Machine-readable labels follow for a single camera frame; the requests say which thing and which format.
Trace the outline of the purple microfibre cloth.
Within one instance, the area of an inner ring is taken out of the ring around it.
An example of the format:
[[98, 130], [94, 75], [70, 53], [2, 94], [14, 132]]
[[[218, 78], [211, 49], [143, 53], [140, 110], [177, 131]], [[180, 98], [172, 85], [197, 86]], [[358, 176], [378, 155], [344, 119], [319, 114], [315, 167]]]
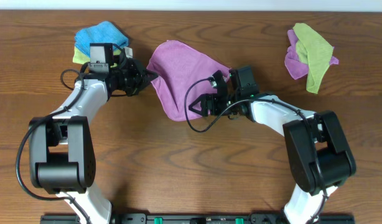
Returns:
[[200, 117], [199, 114], [184, 110], [185, 98], [187, 103], [191, 103], [202, 94], [217, 92], [206, 81], [191, 88], [192, 84], [211, 77], [217, 71], [222, 72], [226, 81], [230, 77], [228, 67], [178, 40], [160, 44], [150, 58], [147, 69], [158, 74], [151, 84], [164, 112], [172, 121]]

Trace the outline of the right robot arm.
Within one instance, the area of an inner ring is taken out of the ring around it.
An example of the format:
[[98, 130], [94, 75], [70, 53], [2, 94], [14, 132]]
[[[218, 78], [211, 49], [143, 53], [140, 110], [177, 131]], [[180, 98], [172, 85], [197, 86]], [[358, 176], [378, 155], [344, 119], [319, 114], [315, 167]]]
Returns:
[[241, 115], [284, 137], [289, 167], [296, 183], [280, 212], [252, 213], [248, 218], [224, 218], [219, 223], [354, 223], [353, 215], [323, 213], [329, 197], [353, 176], [356, 162], [337, 115], [330, 110], [302, 110], [262, 93], [250, 67], [231, 69], [232, 92], [221, 71], [206, 79], [216, 91], [203, 93], [184, 111], [200, 116]]

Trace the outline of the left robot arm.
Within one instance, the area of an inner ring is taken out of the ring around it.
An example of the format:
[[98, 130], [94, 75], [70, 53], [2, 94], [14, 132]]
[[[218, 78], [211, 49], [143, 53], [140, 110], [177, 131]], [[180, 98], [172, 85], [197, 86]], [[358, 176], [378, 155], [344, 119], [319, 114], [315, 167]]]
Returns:
[[111, 223], [112, 203], [95, 183], [96, 159], [90, 123], [115, 91], [135, 96], [157, 73], [148, 70], [131, 52], [113, 53], [116, 44], [91, 43], [90, 59], [81, 69], [71, 94], [55, 111], [35, 117], [29, 123], [19, 150], [29, 147], [30, 180], [44, 189], [43, 197], [18, 182], [31, 197], [65, 201], [77, 214], [77, 223]]

